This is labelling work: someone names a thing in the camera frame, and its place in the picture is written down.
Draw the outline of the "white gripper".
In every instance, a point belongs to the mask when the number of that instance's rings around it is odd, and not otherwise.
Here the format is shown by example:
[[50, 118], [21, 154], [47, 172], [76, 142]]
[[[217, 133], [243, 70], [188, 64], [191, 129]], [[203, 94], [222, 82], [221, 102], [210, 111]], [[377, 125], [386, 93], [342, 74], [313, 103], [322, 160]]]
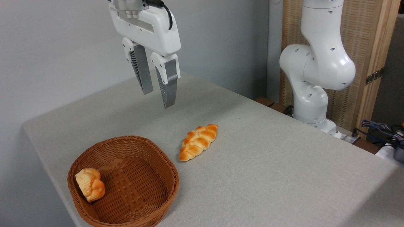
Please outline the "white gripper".
[[146, 47], [154, 52], [151, 61], [156, 69], [164, 108], [174, 105], [177, 80], [181, 77], [176, 55], [181, 43], [174, 16], [169, 16], [165, 8], [148, 3], [109, 3], [109, 11], [117, 32], [124, 37], [125, 56], [144, 95], [153, 92]]

